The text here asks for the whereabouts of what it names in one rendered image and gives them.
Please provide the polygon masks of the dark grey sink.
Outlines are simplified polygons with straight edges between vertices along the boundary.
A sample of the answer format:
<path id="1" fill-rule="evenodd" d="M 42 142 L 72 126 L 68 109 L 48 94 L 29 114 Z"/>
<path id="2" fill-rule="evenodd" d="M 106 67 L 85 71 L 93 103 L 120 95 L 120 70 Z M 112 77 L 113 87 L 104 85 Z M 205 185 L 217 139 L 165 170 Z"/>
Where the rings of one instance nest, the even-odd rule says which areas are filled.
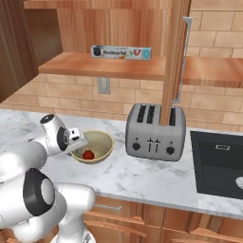
<path id="1" fill-rule="evenodd" d="M 243 199 L 243 136 L 191 131 L 196 191 Z"/>

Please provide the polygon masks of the grey wall outlet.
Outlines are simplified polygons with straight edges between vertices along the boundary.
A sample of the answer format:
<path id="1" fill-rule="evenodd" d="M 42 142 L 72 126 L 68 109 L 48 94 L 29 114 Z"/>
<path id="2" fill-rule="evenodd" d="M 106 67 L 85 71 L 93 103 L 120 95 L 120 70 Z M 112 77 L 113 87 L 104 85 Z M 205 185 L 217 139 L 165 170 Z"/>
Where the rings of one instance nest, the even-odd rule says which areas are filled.
<path id="1" fill-rule="evenodd" d="M 99 94 L 110 94 L 110 79 L 104 77 L 97 78 L 98 93 Z"/>

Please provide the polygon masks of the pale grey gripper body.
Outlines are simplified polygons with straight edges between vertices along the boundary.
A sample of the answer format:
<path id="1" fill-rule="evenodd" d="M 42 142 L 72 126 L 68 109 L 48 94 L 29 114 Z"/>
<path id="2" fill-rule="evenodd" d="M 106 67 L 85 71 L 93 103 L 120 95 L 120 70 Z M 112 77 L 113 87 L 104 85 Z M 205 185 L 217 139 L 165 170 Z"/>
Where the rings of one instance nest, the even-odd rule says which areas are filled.
<path id="1" fill-rule="evenodd" d="M 65 152 L 70 152 L 88 145 L 88 141 L 79 129 L 69 129 L 69 144 Z"/>

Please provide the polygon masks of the silver four-slot toaster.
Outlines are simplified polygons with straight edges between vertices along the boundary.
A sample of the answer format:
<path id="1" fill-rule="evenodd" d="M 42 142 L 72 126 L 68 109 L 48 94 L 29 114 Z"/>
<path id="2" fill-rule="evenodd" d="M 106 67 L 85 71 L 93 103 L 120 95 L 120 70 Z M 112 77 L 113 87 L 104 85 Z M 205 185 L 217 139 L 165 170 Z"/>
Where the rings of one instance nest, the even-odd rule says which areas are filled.
<path id="1" fill-rule="evenodd" d="M 181 107 L 171 108 L 168 125 L 159 124 L 161 105 L 135 103 L 125 128 L 125 149 L 129 156 L 165 161 L 180 160 L 185 142 L 186 120 Z"/>

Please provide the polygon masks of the beige bowl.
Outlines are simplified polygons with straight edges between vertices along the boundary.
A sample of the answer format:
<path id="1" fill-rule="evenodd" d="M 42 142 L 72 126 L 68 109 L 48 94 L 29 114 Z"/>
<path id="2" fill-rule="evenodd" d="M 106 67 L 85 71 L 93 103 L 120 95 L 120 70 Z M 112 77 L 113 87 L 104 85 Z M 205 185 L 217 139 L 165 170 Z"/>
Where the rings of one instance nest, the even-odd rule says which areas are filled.
<path id="1" fill-rule="evenodd" d="M 108 158 L 114 148 L 113 139 L 105 132 L 98 130 L 88 130 L 84 132 L 88 145 L 70 152 L 70 155 L 77 161 L 86 164 L 99 163 Z M 85 150 L 91 150 L 94 159 L 83 159 Z"/>

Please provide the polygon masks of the dark wooden cabinet door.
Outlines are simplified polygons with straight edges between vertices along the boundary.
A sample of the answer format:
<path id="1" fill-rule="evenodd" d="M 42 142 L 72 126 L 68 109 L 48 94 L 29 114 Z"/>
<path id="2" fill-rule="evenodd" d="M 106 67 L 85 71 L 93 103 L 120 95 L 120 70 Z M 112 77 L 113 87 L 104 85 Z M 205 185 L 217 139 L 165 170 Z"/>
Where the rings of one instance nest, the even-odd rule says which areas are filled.
<path id="1" fill-rule="evenodd" d="M 0 103 L 38 74 L 23 0 L 0 0 Z"/>

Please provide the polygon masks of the light wooden cabinet door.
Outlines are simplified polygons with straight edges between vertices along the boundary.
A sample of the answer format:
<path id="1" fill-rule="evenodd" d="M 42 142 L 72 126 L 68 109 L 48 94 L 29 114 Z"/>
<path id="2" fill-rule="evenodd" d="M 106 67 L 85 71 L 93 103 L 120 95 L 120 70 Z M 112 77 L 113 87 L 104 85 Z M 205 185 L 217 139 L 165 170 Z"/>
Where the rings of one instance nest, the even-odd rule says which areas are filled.
<path id="1" fill-rule="evenodd" d="M 171 0 L 172 11 L 166 50 L 166 66 L 161 102 L 160 125 L 168 125 L 172 101 L 178 96 L 187 35 L 183 17 L 190 15 L 192 0 Z"/>

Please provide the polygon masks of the aluminium foil box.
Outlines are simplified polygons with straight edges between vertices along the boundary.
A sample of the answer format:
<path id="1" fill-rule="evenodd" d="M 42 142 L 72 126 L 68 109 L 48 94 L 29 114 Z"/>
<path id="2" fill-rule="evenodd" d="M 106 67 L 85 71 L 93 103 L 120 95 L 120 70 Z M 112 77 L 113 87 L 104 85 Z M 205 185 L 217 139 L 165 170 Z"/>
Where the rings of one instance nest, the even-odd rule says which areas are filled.
<path id="1" fill-rule="evenodd" d="M 91 56 L 105 59 L 126 59 L 150 61 L 152 48 L 150 47 L 120 47 L 120 46 L 92 46 Z"/>

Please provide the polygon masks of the wooden wall cabinet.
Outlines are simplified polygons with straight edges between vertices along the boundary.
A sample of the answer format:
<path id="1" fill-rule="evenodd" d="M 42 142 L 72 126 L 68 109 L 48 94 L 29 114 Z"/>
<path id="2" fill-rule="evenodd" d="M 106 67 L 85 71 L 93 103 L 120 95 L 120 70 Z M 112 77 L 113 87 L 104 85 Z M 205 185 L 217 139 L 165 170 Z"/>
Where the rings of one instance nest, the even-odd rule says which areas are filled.
<path id="1" fill-rule="evenodd" d="M 167 12 L 147 1 L 36 0 L 27 10 L 52 10 L 58 15 L 63 52 L 45 61 L 39 71 L 122 79 L 164 81 L 170 23 Z M 90 48 L 105 43 L 149 44 L 150 61 L 104 59 L 91 56 Z M 243 59 L 187 57 L 184 84 L 243 88 Z"/>

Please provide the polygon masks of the wooden drawer front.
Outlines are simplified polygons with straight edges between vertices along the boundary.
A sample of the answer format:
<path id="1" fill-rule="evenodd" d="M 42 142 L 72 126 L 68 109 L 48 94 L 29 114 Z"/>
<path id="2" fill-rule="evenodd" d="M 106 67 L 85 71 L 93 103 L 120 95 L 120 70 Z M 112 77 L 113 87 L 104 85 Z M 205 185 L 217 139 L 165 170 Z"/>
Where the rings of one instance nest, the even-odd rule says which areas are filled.
<path id="1" fill-rule="evenodd" d="M 167 208 L 161 243 L 243 243 L 243 219 Z"/>
<path id="2" fill-rule="evenodd" d="M 160 243 L 161 207 L 103 196 L 97 197 L 96 204 L 121 206 L 120 211 L 94 207 L 84 214 L 97 243 Z"/>

